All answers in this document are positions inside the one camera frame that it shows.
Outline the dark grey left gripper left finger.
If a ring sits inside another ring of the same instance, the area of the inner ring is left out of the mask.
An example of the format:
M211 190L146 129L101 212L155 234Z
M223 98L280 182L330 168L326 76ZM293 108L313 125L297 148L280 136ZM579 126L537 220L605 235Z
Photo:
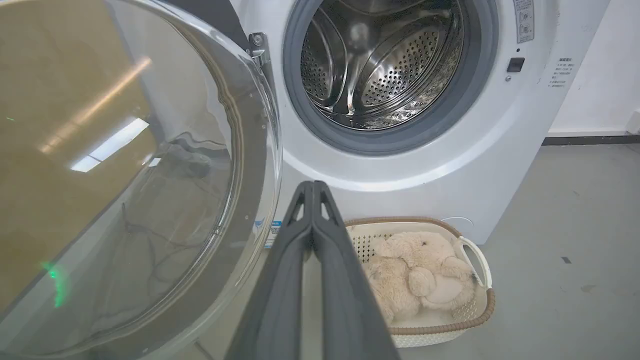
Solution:
M303 259L310 248L313 183L297 186L230 342L227 360L297 360Z

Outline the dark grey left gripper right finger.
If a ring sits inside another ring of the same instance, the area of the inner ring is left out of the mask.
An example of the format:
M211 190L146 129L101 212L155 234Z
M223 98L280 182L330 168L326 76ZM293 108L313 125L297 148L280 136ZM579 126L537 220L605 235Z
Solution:
M312 184L311 232L321 265L325 360L398 360L397 348L329 186Z

